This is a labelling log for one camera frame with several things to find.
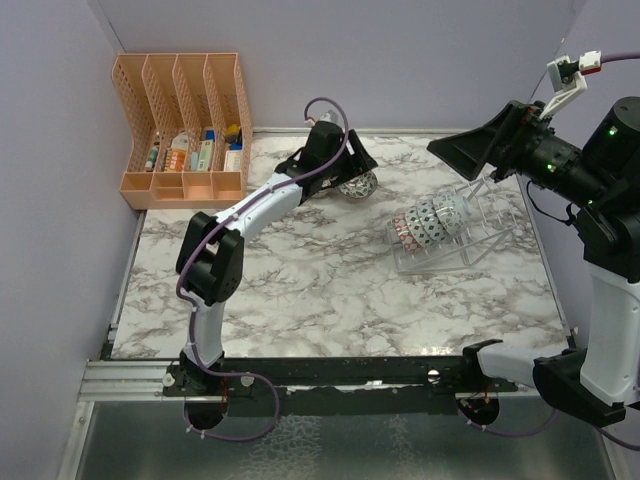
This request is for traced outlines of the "green leaf pattern bowl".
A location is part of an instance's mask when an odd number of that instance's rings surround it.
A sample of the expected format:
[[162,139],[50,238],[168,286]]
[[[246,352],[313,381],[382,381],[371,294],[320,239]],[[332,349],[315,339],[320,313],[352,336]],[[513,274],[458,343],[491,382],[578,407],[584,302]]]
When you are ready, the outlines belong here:
[[338,191],[349,199],[361,200],[370,197],[378,188],[378,179],[369,171],[338,186]]

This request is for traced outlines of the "red zigzag pattern bowl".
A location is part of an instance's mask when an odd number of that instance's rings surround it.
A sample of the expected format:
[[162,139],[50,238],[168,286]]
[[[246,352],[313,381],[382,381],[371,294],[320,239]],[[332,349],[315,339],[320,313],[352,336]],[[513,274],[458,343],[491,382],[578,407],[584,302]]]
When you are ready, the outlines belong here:
[[472,206],[462,195],[441,192],[433,197],[436,215],[446,232],[452,237],[459,236],[469,226]]

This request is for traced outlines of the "red diamond pattern bowl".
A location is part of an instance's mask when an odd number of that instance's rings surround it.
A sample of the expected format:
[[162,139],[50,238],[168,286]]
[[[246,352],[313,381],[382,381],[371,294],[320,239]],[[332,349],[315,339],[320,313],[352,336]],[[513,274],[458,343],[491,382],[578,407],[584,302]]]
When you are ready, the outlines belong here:
[[419,220],[429,238],[436,244],[448,242],[451,237],[437,216],[433,202],[426,200],[416,207]]

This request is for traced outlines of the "red quatrefoil pattern bowl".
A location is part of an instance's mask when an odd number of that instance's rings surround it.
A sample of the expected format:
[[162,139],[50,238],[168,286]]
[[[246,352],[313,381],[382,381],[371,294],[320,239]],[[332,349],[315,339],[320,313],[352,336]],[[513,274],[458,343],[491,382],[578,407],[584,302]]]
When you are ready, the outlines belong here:
[[397,214],[393,219],[393,225],[404,251],[407,254],[412,254],[419,247],[419,244],[412,235],[405,214]]

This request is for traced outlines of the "blue triangle pattern bowl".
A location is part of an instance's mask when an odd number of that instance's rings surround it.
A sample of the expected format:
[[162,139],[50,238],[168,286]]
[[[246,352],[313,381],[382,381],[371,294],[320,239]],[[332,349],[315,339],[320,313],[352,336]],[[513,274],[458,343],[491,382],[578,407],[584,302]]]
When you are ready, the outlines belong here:
[[416,206],[412,206],[405,211],[405,220],[407,222],[409,232],[416,242],[424,249],[429,248],[432,245],[432,239],[429,237],[420,221]]

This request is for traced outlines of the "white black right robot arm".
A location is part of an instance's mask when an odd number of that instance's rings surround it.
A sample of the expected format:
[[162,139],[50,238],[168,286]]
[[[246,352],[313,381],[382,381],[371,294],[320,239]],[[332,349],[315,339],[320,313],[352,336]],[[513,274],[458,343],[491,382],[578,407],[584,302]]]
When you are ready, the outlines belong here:
[[542,357],[500,340],[464,349],[461,383],[495,378],[534,387],[551,407],[605,427],[639,406],[639,99],[617,100],[584,147],[556,136],[538,102],[509,102],[482,127],[428,151],[466,180],[485,165],[500,182],[519,174],[577,206],[576,229],[592,279],[588,345]]

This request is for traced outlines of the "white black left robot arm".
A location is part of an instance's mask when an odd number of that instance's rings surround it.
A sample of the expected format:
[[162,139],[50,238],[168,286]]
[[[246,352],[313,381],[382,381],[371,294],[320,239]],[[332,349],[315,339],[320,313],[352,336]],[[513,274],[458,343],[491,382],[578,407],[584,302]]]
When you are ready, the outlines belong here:
[[305,145],[279,163],[244,200],[216,215],[192,216],[176,263],[176,294],[190,303],[180,368],[195,392],[214,392],[224,376],[216,366],[224,356],[224,307],[242,280],[245,246],[312,196],[377,166],[355,130],[343,131],[320,121],[311,128]]

